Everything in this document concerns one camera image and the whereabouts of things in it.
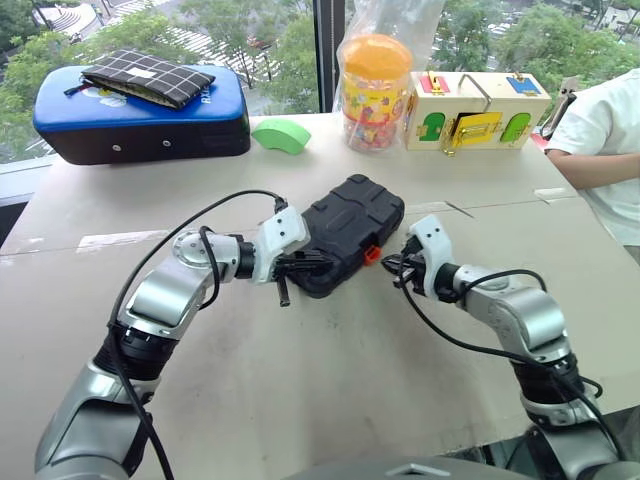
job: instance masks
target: orange lid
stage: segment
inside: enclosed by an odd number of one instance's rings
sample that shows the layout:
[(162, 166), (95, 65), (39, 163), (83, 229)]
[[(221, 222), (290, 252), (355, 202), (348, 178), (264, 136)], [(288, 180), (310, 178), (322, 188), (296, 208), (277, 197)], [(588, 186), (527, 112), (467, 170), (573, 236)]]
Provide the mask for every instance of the orange lid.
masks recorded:
[(413, 57), (407, 47), (388, 35), (361, 35), (345, 43), (344, 69), (367, 80), (400, 78), (411, 70)]

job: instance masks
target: table surface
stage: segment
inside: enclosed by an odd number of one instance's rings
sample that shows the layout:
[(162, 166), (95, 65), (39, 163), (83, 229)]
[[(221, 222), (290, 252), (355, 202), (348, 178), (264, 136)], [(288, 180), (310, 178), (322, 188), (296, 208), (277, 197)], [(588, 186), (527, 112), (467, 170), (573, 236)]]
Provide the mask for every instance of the table surface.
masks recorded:
[[(303, 209), (352, 173), (405, 199), (385, 253), (437, 212), (459, 263), (526, 267), (547, 280), (581, 373), (605, 386), (604, 411), (640, 403), (640, 366), (629, 361), (640, 333), (640, 268), (531, 142), (521, 152), (454, 158), (401, 149), (366, 156), (341, 143), (333, 116), (293, 118), (313, 134), (296, 157), (254, 144), (235, 158), (54, 165), (0, 255), (7, 478), (28, 478), (44, 426), (97, 352), (122, 281), (159, 232), (247, 187)], [(557, 189), (555, 198), (540, 199), (539, 189)], [(205, 220), (251, 237), (270, 209), (243, 199)], [(380, 265), (322, 300), (290, 293), (292, 306), (282, 309), (273, 285), (225, 285), (177, 347), (149, 406), (177, 478), (271, 480), (354, 456), (442, 453), (526, 428), (508, 363), (433, 334)], [(451, 334), (498, 346), (454, 306), (420, 303)], [(135, 478), (159, 478), (150, 447), (145, 458)]]

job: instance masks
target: black toolbox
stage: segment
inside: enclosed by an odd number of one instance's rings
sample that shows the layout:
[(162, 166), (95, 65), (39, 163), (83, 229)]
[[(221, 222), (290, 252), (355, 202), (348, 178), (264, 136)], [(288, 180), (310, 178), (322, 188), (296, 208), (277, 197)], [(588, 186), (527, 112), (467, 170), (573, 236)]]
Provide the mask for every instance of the black toolbox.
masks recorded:
[(404, 216), (404, 202), (364, 175), (352, 175), (303, 214), (310, 242), (333, 262), (324, 273), (292, 272), (295, 284), (313, 298), (329, 295), (360, 267), (380, 256), (382, 247)]

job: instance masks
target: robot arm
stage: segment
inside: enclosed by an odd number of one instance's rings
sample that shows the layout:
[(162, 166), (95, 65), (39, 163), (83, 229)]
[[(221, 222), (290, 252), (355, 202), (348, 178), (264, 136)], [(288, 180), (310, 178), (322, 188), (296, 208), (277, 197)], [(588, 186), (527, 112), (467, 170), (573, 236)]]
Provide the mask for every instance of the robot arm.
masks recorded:
[[(402, 270), (402, 283), (411, 282), (421, 295), (456, 303), (489, 326), (505, 352), (523, 360), (512, 359), (511, 365), (520, 383), (521, 403), (535, 424), (529, 449), (536, 463), (548, 469), (541, 472), (543, 478), (582, 480), (592, 478), (586, 472), (603, 475), (613, 468), (618, 452), (581, 399), (595, 403), (578, 373), (562, 311), (546, 291), (495, 270), (455, 264), (451, 241), (434, 215), (410, 227), (400, 258), (402, 269), (397, 255), (385, 266), (395, 273)], [(400, 278), (394, 283), (401, 286)]]
[[(280, 260), (306, 244), (309, 233), (287, 207), (260, 226), (253, 243), (213, 232), (207, 240), (220, 283), (279, 281), (286, 296)], [(214, 283), (206, 253), (198, 232), (179, 234), (171, 254), (145, 277), (111, 326), (109, 335), (116, 335), (126, 376), (143, 404)], [(140, 464), (147, 435), (117, 375), (109, 340), (84, 366), (42, 436), (35, 461), (39, 480), (120, 480)]]

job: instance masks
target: green sponge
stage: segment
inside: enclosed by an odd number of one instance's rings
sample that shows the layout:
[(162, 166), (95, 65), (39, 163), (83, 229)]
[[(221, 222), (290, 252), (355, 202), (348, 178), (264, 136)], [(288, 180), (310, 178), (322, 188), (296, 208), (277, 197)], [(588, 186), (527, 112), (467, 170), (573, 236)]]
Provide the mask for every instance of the green sponge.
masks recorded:
[(311, 138), (311, 134), (296, 122), (284, 118), (268, 118), (260, 122), (251, 134), (264, 148), (278, 148), (297, 155)]

